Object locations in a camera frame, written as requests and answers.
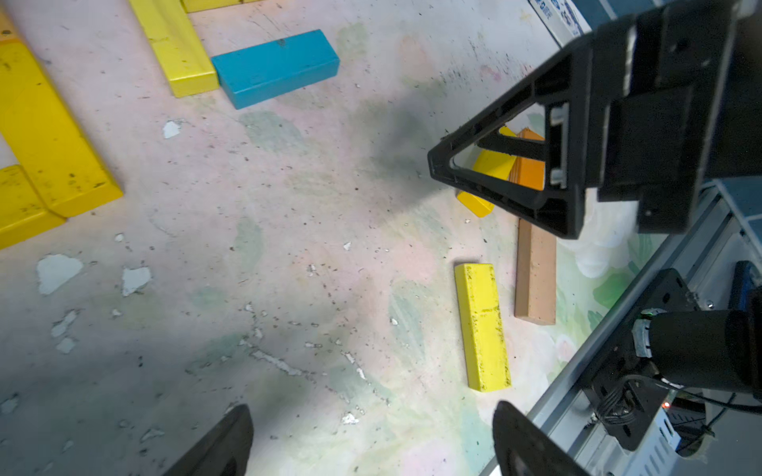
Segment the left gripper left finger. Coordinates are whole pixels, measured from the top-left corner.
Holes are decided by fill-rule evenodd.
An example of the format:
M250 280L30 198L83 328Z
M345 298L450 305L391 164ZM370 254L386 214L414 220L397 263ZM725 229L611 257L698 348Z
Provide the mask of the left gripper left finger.
M242 476L246 473L254 440L249 407L238 405L207 432L171 468L166 476Z

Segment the teal block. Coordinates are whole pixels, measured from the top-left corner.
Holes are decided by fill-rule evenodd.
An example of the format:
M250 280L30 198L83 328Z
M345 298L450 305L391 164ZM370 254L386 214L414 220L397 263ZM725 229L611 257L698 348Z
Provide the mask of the teal block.
M221 88L236 109L335 77L341 60L320 30L212 58Z

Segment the yellow block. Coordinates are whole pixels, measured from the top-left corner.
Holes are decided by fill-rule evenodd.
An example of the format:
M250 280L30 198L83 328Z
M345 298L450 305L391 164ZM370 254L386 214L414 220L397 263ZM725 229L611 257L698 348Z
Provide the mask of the yellow block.
M65 224L47 209L19 165L1 170L1 248L6 249Z
M494 268L454 267L468 387L490 393L511 387L509 359Z
M30 50L1 45L1 134L43 203L71 218L123 197Z

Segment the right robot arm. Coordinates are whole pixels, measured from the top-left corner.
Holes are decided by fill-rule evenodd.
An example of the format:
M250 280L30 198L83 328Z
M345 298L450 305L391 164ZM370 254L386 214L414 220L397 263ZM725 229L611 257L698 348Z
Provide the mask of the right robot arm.
M428 154L438 182L564 239L585 193L633 202L642 233L688 230L709 179L761 172L761 10L673 1L574 39ZM635 448L678 387L758 395L759 309L637 311L589 372L610 434Z

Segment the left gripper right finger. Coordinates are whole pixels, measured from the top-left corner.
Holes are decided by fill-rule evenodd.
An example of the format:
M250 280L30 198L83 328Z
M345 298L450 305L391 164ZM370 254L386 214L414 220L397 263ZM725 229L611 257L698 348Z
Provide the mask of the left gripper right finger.
M492 423L500 474L586 476L587 472L510 402L500 401Z

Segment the yellow block vertical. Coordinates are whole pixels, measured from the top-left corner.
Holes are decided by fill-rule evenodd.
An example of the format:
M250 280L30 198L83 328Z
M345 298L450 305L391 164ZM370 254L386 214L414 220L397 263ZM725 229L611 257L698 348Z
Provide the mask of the yellow block vertical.
M259 0L182 0L181 3L187 13L196 13L258 1Z
M218 89L216 69L180 1L130 0L175 97Z

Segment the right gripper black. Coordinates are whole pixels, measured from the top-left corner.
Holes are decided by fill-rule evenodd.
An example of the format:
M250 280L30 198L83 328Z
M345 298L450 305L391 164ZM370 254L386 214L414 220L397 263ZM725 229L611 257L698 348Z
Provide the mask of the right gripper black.
M707 180L761 172L760 7L673 1L595 28L444 137L430 173L575 239L589 131L598 199L636 202L641 233L686 231Z

